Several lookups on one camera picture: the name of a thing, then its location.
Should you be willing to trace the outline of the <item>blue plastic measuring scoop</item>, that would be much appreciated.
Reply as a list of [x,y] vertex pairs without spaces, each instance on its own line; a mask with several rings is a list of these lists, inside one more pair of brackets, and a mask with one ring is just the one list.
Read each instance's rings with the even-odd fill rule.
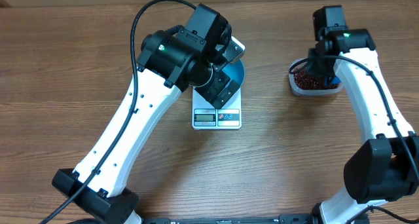
[[326,77],[325,78],[325,85],[326,86],[339,85],[339,84],[340,84],[340,79],[337,76],[332,76],[332,77]]

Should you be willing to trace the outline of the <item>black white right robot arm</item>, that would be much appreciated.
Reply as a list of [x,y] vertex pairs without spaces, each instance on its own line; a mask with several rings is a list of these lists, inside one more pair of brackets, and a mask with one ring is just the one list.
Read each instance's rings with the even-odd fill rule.
[[418,188],[418,135],[397,108],[366,29],[350,29],[340,5],[313,13],[313,75],[337,77],[361,130],[361,147],[344,166],[344,187],[319,204],[320,223],[353,223]]

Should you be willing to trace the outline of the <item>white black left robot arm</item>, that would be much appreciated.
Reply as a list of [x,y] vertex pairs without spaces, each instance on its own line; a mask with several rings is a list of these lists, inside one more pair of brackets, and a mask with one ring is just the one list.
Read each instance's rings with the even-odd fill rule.
[[60,169],[52,185],[89,214],[88,223],[141,223],[138,196],[126,184],[137,156],[165,112],[192,90],[192,127],[242,126],[245,47],[219,12],[193,6],[185,25],[147,35],[131,51],[133,76],[107,128],[78,165]]

